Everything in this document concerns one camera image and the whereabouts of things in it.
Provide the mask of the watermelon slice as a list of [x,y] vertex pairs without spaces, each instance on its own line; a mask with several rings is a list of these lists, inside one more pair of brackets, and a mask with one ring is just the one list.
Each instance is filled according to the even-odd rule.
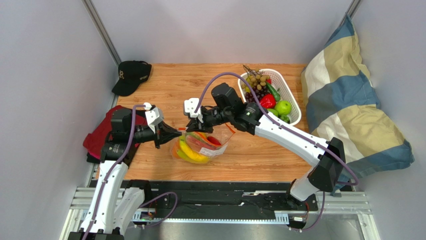
[[202,148],[208,150],[217,150],[222,145],[213,145],[207,140],[207,135],[199,132],[186,133],[186,142],[196,152],[200,152]]

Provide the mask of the yellow banana bunch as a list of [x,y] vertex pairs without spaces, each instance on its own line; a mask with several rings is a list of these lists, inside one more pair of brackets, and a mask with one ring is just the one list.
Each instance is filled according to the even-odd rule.
[[187,162],[193,164],[206,164],[211,160],[210,157],[200,154],[189,146],[186,141],[186,133],[178,138],[175,146],[177,147],[175,151],[177,156]]

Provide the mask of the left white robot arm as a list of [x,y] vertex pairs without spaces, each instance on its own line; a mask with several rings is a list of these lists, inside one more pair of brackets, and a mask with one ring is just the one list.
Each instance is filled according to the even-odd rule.
[[70,232],[70,240],[123,240],[127,226],[150,192],[144,180],[132,180],[118,201],[119,190],[132,159],[135,144],[154,142],[158,149],[182,135],[164,123],[163,112],[145,103],[140,106],[146,125],[137,125],[137,108],[121,108],[112,113],[111,131],[105,138],[100,153],[99,178],[86,218],[79,230]]

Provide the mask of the long red chili pepper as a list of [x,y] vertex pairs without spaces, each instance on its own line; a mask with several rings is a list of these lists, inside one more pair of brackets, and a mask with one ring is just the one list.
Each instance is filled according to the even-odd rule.
[[208,136],[207,137],[207,140],[212,144],[212,145],[215,145],[215,146],[221,146],[222,145],[222,143],[217,139],[217,138],[215,138],[215,137],[213,137],[213,136]]

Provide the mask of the orange persimmon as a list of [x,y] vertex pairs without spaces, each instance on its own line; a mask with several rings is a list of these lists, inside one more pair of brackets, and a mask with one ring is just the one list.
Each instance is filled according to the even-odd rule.
[[173,145],[172,149],[171,149],[171,154],[172,154],[172,157],[173,157],[174,159],[181,159],[181,158],[180,158],[180,156],[179,156],[179,154],[178,154],[179,150],[180,150],[180,148],[179,148],[179,143],[178,143],[178,142],[176,142],[176,143]]

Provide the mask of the clear orange zip top bag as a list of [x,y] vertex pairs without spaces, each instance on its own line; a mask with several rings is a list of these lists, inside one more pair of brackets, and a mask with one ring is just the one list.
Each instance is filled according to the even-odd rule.
[[172,141],[171,156],[193,164],[206,164],[223,155],[236,133],[227,123],[216,126],[213,133],[187,132],[185,128],[178,130],[182,135]]

